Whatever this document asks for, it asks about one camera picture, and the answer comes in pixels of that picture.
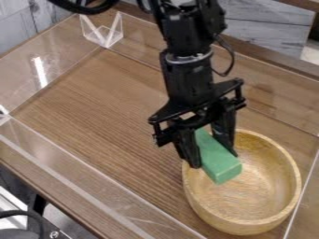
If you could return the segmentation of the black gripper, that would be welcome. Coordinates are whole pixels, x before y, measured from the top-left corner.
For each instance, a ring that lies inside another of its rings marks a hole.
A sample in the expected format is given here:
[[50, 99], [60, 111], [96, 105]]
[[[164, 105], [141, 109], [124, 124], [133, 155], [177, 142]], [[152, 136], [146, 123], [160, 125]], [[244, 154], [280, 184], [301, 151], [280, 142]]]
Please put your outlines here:
[[235, 115], [245, 106], [243, 79], [213, 82], [211, 56], [188, 61], [164, 51], [158, 55], [168, 101], [149, 117], [153, 137], [161, 147], [173, 143], [189, 166], [201, 166], [195, 130], [211, 125], [213, 139], [236, 157]]

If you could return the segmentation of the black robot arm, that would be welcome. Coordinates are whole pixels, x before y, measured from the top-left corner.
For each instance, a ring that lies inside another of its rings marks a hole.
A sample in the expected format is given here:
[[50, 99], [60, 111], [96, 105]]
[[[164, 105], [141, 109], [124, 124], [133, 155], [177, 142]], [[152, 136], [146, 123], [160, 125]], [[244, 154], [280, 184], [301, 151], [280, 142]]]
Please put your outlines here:
[[225, 12], [217, 0], [137, 0], [138, 8], [154, 18], [165, 49], [158, 53], [168, 100], [148, 118], [158, 146], [173, 144], [179, 156], [199, 168], [203, 153], [196, 131], [208, 125], [213, 139], [235, 155], [235, 113], [245, 106], [240, 78], [216, 83], [212, 45], [232, 47], [220, 33]]

